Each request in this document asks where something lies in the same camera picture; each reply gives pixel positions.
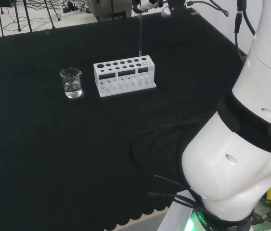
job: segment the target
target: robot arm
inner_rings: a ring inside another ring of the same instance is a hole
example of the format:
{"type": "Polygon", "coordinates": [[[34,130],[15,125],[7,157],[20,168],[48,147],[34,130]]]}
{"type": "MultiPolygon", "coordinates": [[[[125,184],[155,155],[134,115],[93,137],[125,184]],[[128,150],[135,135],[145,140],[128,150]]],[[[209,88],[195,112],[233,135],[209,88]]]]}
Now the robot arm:
{"type": "MultiPolygon", "coordinates": [[[[224,13],[226,17],[229,16],[229,12],[222,9],[218,4],[216,4],[213,0],[210,0],[212,4],[207,2],[200,2],[206,5],[213,7],[214,9],[221,11],[224,13]]],[[[135,13],[143,13],[147,12],[152,8],[163,7],[164,3],[168,3],[168,7],[165,7],[162,10],[162,16],[170,16],[171,14],[178,13],[181,11],[185,11],[189,6],[192,6],[194,3],[198,3],[196,1],[185,1],[185,0],[133,0],[133,11],[135,13]]]]}
{"type": "MultiPolygon", "coordinates": [[[[245,10],[246,0],[238,0],[238,9],[240,3],[245,10]]],[[[155,4],[142,4],[142,9],[155,4]]],[[[172,14],[188,5],[183,0],[168,4],[172,14]]],[[[239,24],[242,11],[238,14],[239,24]]],[[[234,88],[185,148],[182,170],[205,209],[224,222],[249,218],[271,187],[271,0],[263,0],[256,36],[234,88]]]]}

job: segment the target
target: black strap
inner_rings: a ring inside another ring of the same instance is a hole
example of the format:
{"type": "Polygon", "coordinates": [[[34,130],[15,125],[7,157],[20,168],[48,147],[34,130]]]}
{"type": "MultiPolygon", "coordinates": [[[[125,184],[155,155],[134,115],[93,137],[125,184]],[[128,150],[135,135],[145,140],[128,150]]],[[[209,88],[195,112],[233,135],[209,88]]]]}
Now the black strap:
{"type": "Polygon", "coordinates": [[[254,210],[239,221],[221,220],[209,214],[203,214],[198,209],[195,210],[197,218],[206,231],[249,231],[251,228],[251,217],[254,210]]]}
{"type": "Polygon", "coordinates": [[[247,109],[237,100],[233,92],[221,99],[218,114],[232,132],[271,153],[271,123],[247,109]]]}

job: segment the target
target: power strip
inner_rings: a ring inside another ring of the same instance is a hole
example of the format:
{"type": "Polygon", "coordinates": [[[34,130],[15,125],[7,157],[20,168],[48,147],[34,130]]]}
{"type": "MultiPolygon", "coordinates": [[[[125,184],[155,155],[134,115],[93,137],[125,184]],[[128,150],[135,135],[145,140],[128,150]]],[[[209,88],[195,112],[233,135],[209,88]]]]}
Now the power strip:
{"type": "Polygon", "coordinates": [[[81,11],[80,10],[77,10],[77,11],[70,11],[68,13],[64,13],[64,12],[61,12],[60,13],[60,16],[61,17],[68,17],[68,16],[71,16],[71,15],[74,15],[74,14],[77,14],[77,13],[80,13],[81,11]]]}

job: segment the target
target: white test tube rack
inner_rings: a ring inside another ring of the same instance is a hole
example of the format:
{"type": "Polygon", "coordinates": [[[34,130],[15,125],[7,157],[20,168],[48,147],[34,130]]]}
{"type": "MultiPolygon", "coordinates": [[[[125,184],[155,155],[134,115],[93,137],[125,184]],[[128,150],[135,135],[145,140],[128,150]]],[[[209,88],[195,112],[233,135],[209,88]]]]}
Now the white test tube rack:
{"type": "Polygon", "coordinates": [[[100,97],[155,88],[155,64],[149,55],[94,64],[100,97]]]}

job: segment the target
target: table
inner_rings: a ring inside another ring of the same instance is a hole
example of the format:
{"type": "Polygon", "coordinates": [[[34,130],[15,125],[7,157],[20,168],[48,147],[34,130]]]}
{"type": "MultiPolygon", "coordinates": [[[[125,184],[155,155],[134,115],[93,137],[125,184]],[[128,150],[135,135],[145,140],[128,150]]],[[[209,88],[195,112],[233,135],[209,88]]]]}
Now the table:
{"type": "Polygon", "coordinates": [[[143,18],[157,88],[102,99],[92,65],[138,55],[138,18],[0,38],[0,230],[112,230],[170,204],[146,198],[178,189],[137,169],[129,144],[215,111],[242,68],[234,45],[190,11],[143,18]],[[66,67],[83,72],[75,100],[60,80],[66,67]]]}

